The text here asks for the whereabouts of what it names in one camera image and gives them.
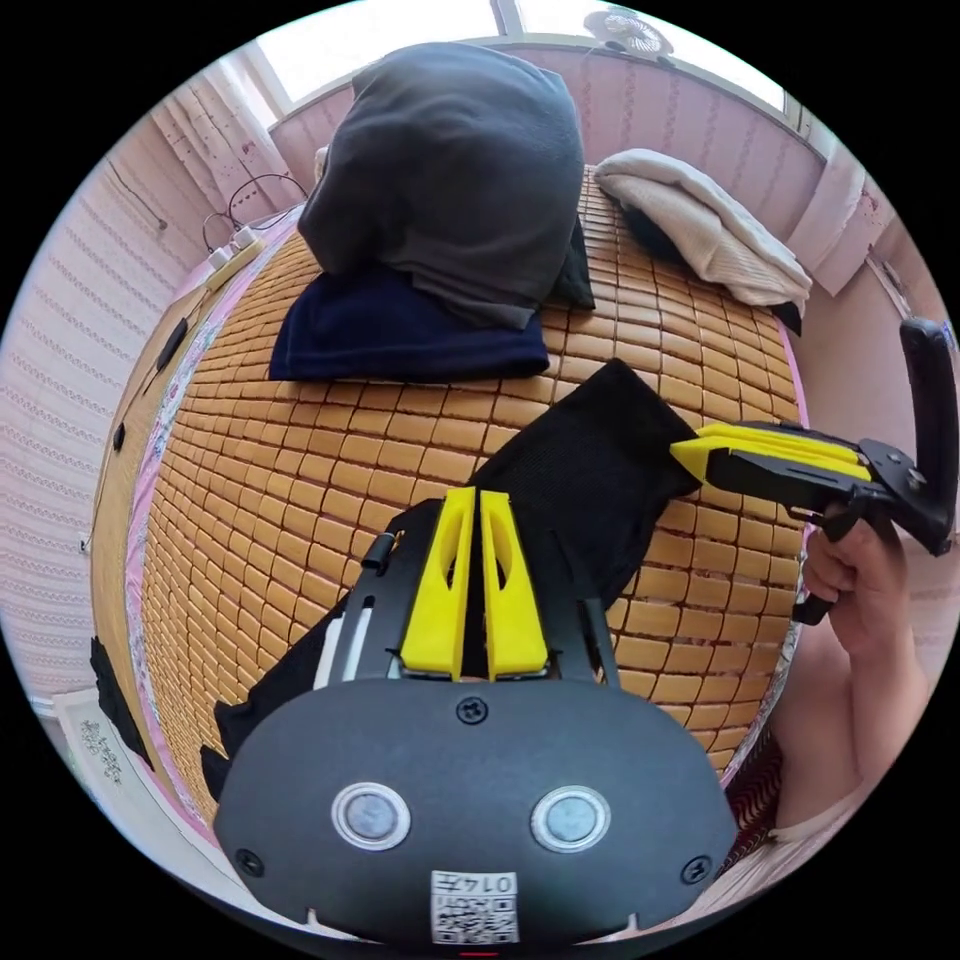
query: qr code label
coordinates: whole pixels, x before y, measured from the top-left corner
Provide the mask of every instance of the qr code label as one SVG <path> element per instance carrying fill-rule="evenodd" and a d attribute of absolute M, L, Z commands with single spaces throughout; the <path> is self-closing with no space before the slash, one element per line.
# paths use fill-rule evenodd
<path fill-rule="evenodd" d="M 515 873 L 430 875 L 433 942 L 519 943 Z"/>

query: wall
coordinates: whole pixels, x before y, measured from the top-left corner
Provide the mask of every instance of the wall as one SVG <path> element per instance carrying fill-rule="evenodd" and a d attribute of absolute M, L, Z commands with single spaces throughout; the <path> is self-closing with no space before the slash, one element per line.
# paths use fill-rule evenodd
<path fill-rule="evenodd" d="M 891 258 L 909 307 L 931 319 L 946 319 L 933 278 L 899 221 L 891 233 L 875 253 Z M 812 427 L 850 440 L 875 437 L 915 455 L 913 405 L 898 335 L 901 319 L 868 264 L 836 297 L 814 286 L 803 337 L 791 336 Z M 936 680 L 960 621 L 960 546 L 934 559 L 909 538 L 904 543 L 911 623 L 924 669 Z"/>
<path fill-rule="evenodd" d="M 151 121 L 112 152 L 60 216 L 0 348 L 0 611 L 28 691 L 92 683 L 89 533 L 121 391 L 178 283 L 206 256 L 212 212 Z"/>
<path fill-rule="evenodd" d="M 576 101 L 587 162 L 646 147 L 713 177 L 780 240 L 806 210 L 824 161 L 799 137 L 735 97 L 655 64 L 605 53 L 514 45 L 509 53 L 559 73 Z M 349 87 L 272 130 L 294 176 L 312 184 L 313 157 L 344 118 Z"/>

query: white curtain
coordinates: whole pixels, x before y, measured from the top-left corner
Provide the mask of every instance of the white curtain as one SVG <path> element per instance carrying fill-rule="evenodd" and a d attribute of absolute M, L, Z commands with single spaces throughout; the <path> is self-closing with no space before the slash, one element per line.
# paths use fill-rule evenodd
<path fill-rule="evenodd" d="M 895 216 L 863 165 L 834 138 L 810 205 L 787 246 L 831 296 L 854 277 Z"/>
<path fill-rule="evenodd" d="M 279 176 L 244 187 L 253 177 L 290 176 L 290 170 L 222 62 L 188 80 L 150 116 L 214 209 L 232 214 L 238 222 L 279 213 L 304 199 L 294 183 Z"/>

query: bamboo mat tile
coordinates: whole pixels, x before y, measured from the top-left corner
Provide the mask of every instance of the bamboo mat tile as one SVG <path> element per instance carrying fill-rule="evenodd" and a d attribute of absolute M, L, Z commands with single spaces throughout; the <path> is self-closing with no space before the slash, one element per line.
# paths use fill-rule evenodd
<path fill-rule="evenodd" d="M 798 419 L 769 313 L 651 260 L 591 171 L 581 215 L 597 306 L 544 311 L 542 376 L 449 388 L 269 382 L 280 324 L 316 274 L 299 236 L 207 351 L 163 458 L 143 594 L 164 735 L 208 818 L 199 749 L 222 749 L 214 703 L 246 698 L 355 582 L 393 516 L 462 484 L 605 361 L 623 359 L 693 427 Z M 782 509 L 700 491 L 669 506 L 609 611 L 623 686 L 685 724 L 718 771 L 769 686 L 800 547 Z"/>

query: yellow plastic part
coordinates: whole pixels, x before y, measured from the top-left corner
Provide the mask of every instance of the yellow plastic part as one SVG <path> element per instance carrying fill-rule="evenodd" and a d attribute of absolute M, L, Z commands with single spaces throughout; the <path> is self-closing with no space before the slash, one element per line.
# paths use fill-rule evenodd
<path fill-rule="evenodd" d="M 491 680 L 539 674 L 549 654 L 510 498 L 481 491 L 483 590 L 487 610 L 487 668 Z M 504 575 L 500 586 L 497 564 Z"/>
<path fill-rule="evenodd" d="M 682 440 L 670 446 L 674 459 L 701 483 L 706 483 L 707 466 L 714 450 L 733 450 L 776 457 L 865 482 L 873 479 L 856 452 L 849 447 L 814 437 L 778 433 L 762 427 L 711 423 L 697 431 L 695 440 Z"/>
<path fill-rule="evenodd" d="M 473 487 L 450 490 L 437 518 L 400 648 L 400 662 L 414 673 L 460 679 L 476 500 Z"/>

